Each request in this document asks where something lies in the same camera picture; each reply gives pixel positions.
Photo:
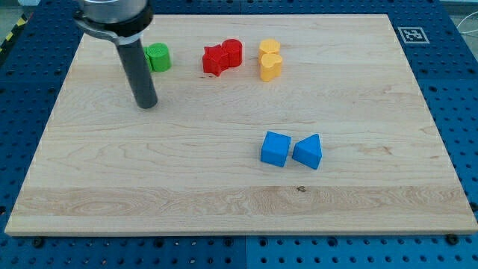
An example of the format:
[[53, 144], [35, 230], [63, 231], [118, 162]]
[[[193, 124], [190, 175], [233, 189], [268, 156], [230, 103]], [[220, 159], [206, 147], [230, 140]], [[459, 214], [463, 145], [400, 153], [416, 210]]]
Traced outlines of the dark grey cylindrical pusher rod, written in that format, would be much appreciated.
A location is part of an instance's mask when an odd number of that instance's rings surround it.
[[137, 106], [143, 109], [154, 107], [158, 103], [158, 96], [141, 40], [118, 45], [117, 51]]

